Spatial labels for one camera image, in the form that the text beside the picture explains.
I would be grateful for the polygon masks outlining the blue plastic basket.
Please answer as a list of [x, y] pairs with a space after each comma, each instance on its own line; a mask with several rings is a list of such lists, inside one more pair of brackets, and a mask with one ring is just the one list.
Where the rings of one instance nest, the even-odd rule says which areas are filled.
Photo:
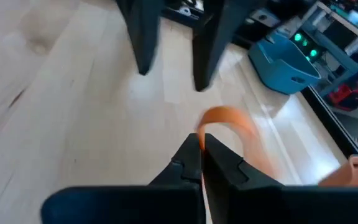
[[262, 39], [248, 51], [262, 83], [277, 92], [292, 95], [317, 83], [321, 76], [289, 38], [277, 32]]

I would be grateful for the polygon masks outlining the grey metal shelf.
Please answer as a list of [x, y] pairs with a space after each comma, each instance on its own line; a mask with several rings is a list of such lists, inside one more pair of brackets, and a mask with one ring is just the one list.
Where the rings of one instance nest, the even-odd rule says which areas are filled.
[[320, 96], [358, 78], [358, 0], [318, 0], [302, 18], [301, 28], [338, 63]]

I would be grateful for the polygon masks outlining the red toolbox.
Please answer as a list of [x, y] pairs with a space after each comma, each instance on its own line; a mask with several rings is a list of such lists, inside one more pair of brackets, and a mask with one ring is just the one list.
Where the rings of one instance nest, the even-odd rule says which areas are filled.
[[329, 102], [337, 109], [353, 111], [358, 108], [358, 82], [355, 86], [339, 85], [337, 90], [328, 95]]

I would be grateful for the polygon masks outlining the black device green lights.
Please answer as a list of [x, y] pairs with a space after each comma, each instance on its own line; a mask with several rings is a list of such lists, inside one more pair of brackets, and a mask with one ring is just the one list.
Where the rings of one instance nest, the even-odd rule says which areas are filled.
[[325, 51], [311, 36], [302, 30], [298, 30], [290, 40], [301, 50], [302, 54], [311, 63], [319, 60]]

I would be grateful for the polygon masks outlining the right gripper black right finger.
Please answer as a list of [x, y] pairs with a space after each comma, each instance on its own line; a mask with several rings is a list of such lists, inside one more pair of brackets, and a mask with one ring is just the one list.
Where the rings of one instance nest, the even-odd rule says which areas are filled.
[[213, 224], [358, 224], [358, 188], [283, 185], [212, 134], [203, 174]]

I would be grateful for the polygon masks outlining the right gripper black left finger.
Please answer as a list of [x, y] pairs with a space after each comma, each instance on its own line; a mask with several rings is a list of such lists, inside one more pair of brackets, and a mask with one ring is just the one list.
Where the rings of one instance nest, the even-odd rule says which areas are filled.
[[42, 224], [204, 224], [198, 137], [189, 134], [147, 185], [77, 186], [55, 192], [40, 209]]

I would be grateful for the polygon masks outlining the single orange rubber band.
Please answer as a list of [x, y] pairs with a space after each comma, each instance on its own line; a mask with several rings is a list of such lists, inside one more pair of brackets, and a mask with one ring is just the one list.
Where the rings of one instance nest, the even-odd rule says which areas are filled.
[[206, 150], [205, 126], [214, 123], [228, 125], [238, 135], [242, 141], [242, 151], [246, 162], [263, 174], [275, 177], [269, 157], [264, 152], [257, 127], [249, 116], [234, 107], [215, 106], [202, 114], [196, 127], [196, 134], [202, 151]]

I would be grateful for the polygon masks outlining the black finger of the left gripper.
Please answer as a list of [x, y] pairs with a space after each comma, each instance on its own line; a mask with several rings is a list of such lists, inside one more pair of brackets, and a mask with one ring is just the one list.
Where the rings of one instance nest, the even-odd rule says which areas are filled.
[[227, 44], [260, 0], [204, 0], [204, 14], [193, 30], [193, 81], [196, 91], [204, 91]]
[[127, 26], [138, 71], [146, 75], [154, 61], [164, 0], [116, 0]]

